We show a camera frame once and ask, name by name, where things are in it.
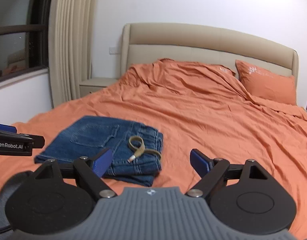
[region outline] jeans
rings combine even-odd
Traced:
[[[161,153],[163,134],[153,127],[110,117],[84,116],[60,132],[35,157],[35,163],[51,158],[59,163],[71,163],[80,156],[91,157],[109,147],[113,151],[113,161],[103,177],[150,187],[161,171],[160,160],[156,155],[145,153],[129,163],[127,160],[134,154],[128,147],[132,135],[143,138],[146,148]]]

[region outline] drawer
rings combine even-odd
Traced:
[[[93,86],[80,86],[80,97],[89,95],[90,93],[102,90],[103,87],[93,87]]]

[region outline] orange duvet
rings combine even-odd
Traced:
[[[231,163],[256,159],[296,202],[291,233],[307,238],[307,115],[302,108],[251,96],[219,66],[162,59],[133,65],[116,84],[15,125],[20,133],[43,135],[48,145],[84,115],[135,120],[163,133],[162,171],[153,187],[179,186],[185,192],[197,183],[200,177],[189,162],[193,148]],[[0,188],[13,174],[37,167],[33,157],[0,156]],[[105,182],[118,194],[125,186],[140,187]]]

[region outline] nightstand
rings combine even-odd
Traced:
[[[108,87],[116,81],[117,79],[115,78],[92,78],[87,79],[85,81],[81,81],[79,83],[80,97],[84,97],[93,92]]]

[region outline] white wall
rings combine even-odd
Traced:
[[[0,88],[0,123],[27,122],[52,108],[49,74]]]
[[[307,101],[307,0],[98,0],[92,55],[94,77],[119,77],[124,24],[177,22],[241,31],[295,49],[299,54],[298,105]]]

